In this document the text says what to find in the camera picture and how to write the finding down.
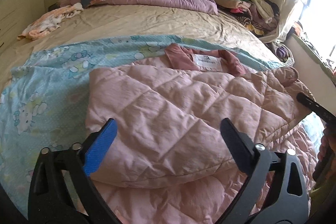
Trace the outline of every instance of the bed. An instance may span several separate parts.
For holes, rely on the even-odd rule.
[[[34,78],[31,79],[31,82],[36,82],[34,84],[35,89],[37,89],[38,85],[44,86],[44,93],[52,97],[52,92],[49,91],[48,93],[47,85],[45,85],[45,83],[51,81],[51,76],[48,73],[41,76],[41,73],[52,69],[56,64],[53,62],[57,60],[60,54],[66,53],[72,45],[76,44],[78,50],[77,54],[74,55],[74,59],[72,59],[73,55],[71,55],[68,62],[75,61],[76,58],[87,58],[85,60],[87,65],[84,73],[88,73],[93,68],[106,65],[99,61],[92,64],[93,62],[90,61],[95,54],[98,56],[98,52],[93,50],[95,47],[99,49],[97,51],[107,50],[107,52],[104,52],[106,59],[113,61],[116,58],[116,54],[113,51],[108,52],[107,47],[109,45],[111,49],[127,47],[132,40],[149,35],[164,36],[162,39],[171,38],[172,42],[184,39],[183,43],[188,47],[198,47],[207,50],[234,48],[236,53],[244,56],[246,60],[253,59],[260,64],[258,66],[262,66],[260,67],[261,69],[254,68],[256,70],[283,66],[278,58],[259,39],[225,13],[219,12],[218,15],[209,15],[191,10],[148,5],[100,5],[89,7],[80,15],[63,22],[60,28],[46,37],[35,41],[24,39],[13,42],[1,54],[0,90],[3,91],[3,101],[0,104],[0,110],[1,112],[5,111],[4,106],[11,104],[12,100],[21,102],[22,106],[20,108],[20,103],[18,103],[17,109],[9,110],[9,113],[13,113],[13,117],[9,117],[9,115],[8,119],[3,118],[1,120],[4,129],[8,130],[8,121],[11,121],[17,129],[11,125],[10,134],[13,134],[13,136],[15,134],[14,137],[9,136],[9,132],[1,135],[0,182],[24,215],[26,215],[29,182],[40,149],[49,145],[51,149],[63,149],[73,142],[83,141],[85,138],[83,124],[85,113],[83,113],[83,108],[86,108],[88,100],[88,90],[83,88],[83,86],[87,85],[87,82],[80,77],[78,69],[72,71],[72,65],[60,65],[60,70],[68,70],[70,68],[69,78],[83,80],[82,85],[76,87],[78,90],[73,96],[66,86],[60,86],[64,90],[63,93],[60,92],[58,94],[60,102],[73,100],[75,103],[80,104],[81,108],[78,109],[81,111],[76,113],[76,122],[72,124],[72,116],[68,113],[69,119],[62,125],[53,125],[54,129],[50,135],[48,134],[51,128],[43,128],[40,131],[38,129],[27,130],[25,126],[20,127],[20,112],[22,109],[26,109],[25,107],[27,107],[29,101],[36,103],[36,106],[38,106],[36,109],[35,105],[32,107],[32,113],[35,111],[35,114],[31,117],[31,122],[33,123],[37,123],[42,119],[43,113],[50,122],[57,122],[58,119],[63,117],[60,116],[59,109],[48,108],[45,98],[40,98],[37,92],[34,93],[32,87],[24,82],[24,77],[29,73],[33,74]],[[161,50],[164,47],[162,43],[153,44],[153,41],[150,41],[150,43],[147,43],[149,50],[140,51],[140,56],[138,50],[134,49],[136,54],[131,52],[131,58],[123,57],[122,60],[119,60],[119,63],[112,64],[112,66],[131,63],[134,61],[134,57],[135,59],[143,59],[158,56],[162,53]],[[87,51],[86,45],[90,45],[92,53]],[[311,114],[301,123],[301,128],[303,132],[307,131],[317,149],[322,135],[320,120]],[[71,137],[66,137],[71,132],[76,133]]]

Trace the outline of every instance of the clothing label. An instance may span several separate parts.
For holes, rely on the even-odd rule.
[[[200,67],[201,71],[223,71],[220,57],[201,54],[193,54],[192,56],[194,63]]]

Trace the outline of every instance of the bed sheet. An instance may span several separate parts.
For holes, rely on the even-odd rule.
[[[279,62],[265,45],[235,19],[201,12],[145,5],[102,5],[85,9],[60,24],[50,35],[30,42],[13,41],[0,55],[0,90],[11,80],[11,68],[21,66],[33,52],[121,35],[175,34],[203,39],[226,47],[238,47],[253,57]]]

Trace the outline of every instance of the pink blanket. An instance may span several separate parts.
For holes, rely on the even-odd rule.
[[[166,68],[160,58],[95,69],[86,127],[96,132],[112,117],[118,135],[91,178],[124,223],[214,223],[246,178],[219,132],[229,117],[255,143],[294,149],[309,190],[316,155],[297,126],[309,111],[295,97],[311,94],[297,79],[290,67],[234,77]]]
[[[66,5],[73,5],[80,2],[80,0],[59,0],[61,7]],[[99,0],[95,5],[109,4],[109,5],[153,5],[169,8],[180,8],[203,12],[210,15],[217,15],[217,5],[214,0]]]

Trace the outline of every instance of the curtain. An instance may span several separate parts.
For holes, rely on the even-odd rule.
[[[299,0],[283,0],[280,8],[280,20],[278,27],[274,31],[259,39],[263,43],[272,42],[276,39],[285,41],[287,33],[293,26],[293,23],[299,18],[301,11],[302,7],[299,5]]]

